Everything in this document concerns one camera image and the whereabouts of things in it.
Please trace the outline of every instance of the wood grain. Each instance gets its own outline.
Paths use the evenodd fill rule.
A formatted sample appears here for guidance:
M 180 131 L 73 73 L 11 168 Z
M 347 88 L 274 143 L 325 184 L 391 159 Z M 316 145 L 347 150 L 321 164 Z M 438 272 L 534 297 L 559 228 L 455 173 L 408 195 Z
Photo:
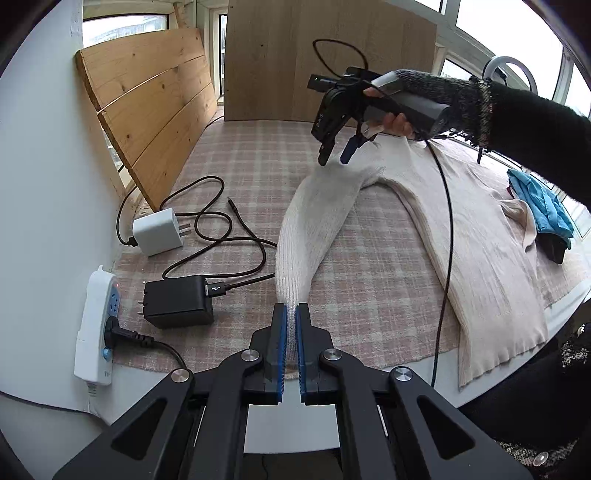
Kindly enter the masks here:
M 198 28 L 140 33 L 76 53 L 76 65 L 97 111 L 150 78 L 204 55 Z
M 148 80 L 100 112 L 100 123 L 125 167 L 133 167 L 154 137 L 210 83 L 204 55 Z
M 322 94 L 306 88 L 308 79 L 330 75 L 312 49 L 316 38 L 352 43 L 376 72 L 430 72 L 436 35 L 435 24 L 381 0 L 230 0 L 225 118 L 313 121 Z M 339 73 L 362 66 L 346 47 L 319 50 Z
M 213 85 L 199 92 L 152 140 L 129 173 L 153 211 L 170 193 L 195 143 L 217 109 Z
M 179 28 L 187 28 L 187 23 L 184 20 L 184 4 L 181 2 L 173 3 L 174 17 Z

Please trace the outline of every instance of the floor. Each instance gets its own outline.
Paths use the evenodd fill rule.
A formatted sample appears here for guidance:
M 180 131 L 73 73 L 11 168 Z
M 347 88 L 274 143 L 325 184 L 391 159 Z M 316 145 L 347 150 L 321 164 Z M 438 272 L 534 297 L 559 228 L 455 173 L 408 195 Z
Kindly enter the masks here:
M 342 480 L 335 450 L 245 455 L 241 480 Z

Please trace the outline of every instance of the white wall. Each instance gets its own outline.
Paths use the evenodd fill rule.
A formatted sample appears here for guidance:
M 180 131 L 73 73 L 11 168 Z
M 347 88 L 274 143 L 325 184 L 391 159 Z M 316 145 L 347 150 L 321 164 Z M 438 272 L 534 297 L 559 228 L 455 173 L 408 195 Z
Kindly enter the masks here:
M 113 263 L 119 202 L 74 67 L 81 47 L 82 0 L 62 0 L 0 77 L 0 390 L 75 409 L 86 283 Z
M 102 431 L 100 420 L 88 414 L 39 408 L 2 395 L 0 427 L 35 480 L 51 480 Z

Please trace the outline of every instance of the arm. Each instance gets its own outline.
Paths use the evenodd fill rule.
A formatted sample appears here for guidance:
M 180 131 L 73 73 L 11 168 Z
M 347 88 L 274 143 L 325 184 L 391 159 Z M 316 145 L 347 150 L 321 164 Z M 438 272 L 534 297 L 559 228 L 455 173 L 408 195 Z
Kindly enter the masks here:
M 397 70 L 405 90 L 452 107 L 452 125 L 591 207 L 591 122 L 570 108 L 490 80 Z

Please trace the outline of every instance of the plaid blanket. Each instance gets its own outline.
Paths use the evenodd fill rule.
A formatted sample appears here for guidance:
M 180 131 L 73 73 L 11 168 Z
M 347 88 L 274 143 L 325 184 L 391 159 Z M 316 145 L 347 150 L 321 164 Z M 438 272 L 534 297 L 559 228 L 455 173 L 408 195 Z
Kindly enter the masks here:
M 344 128 L 335 148 L 342 148 L 352 133 L 353 129 Z M 195 145 L 174 190 L 201 176 L 217 175 L 224 179 L 226 189 L 212 208 L 233 216 L 226 203 L 226 197 L 232 198 L 259 237 L 276 241 L 297 186 L 316 164 L 319 146 L 308 123 L 217 121 Z M 506 174 L 503 177 L 483 166 L 482 175 L 490 186 L 508 195 Z M 203 183 L 168 205 L 178 212 L 198 211 L 218 189 L 217 182 Z M 144 204 L 137 215 L 149 212 Z M 240 225 L 234 223 L 233 234 L 241 235 Z M 221 236 L 226 229 L 220 218 L 204 218 L 199 225 L 211 236 Z M 521 227 L 514 224 L 512 228 Z M 122 294 L 121 326 L 169 343 L 193 371 L 216 367 L 228 355 L 246 348 L 252 332 L 270 323 L 276 302 L 275 284 L 269 280 L 214 298 L 216 321 L 212 325 L 158 330 L 145 321 L 138 314 L 144 283 L 159 280 L 168 265 L 205 245 L 193 233 L 184 237 L 182 248 L 150 258 L 137 248 L 124 247 L 113 270 Z M 259 274 L 274 272 L 274 250 L 267 247 L 267 251 L 267 265 Z M 256 244 L 233 242 L 214 248 L 170 276 L 242 271 L 257 265 L 259 259 Z M 567 252 L 563 265 L 538 255 L 544 307 L 585 278 L 585 265 L 576 250 Z M 335 346 L 365 365 L 383 368 L 433 355 L 442 301 L 441 283 L 399 198 L 379 184 L 362 190 L 314 276 L 309 297 L 314 325 L 330 331 Z M 458 340 L 459 325 L 448 307 L 441 351 L 455 348 Z M 118 348 L 115 362 L 155 371 L 176 367 L 165 353 L 136 348 Z

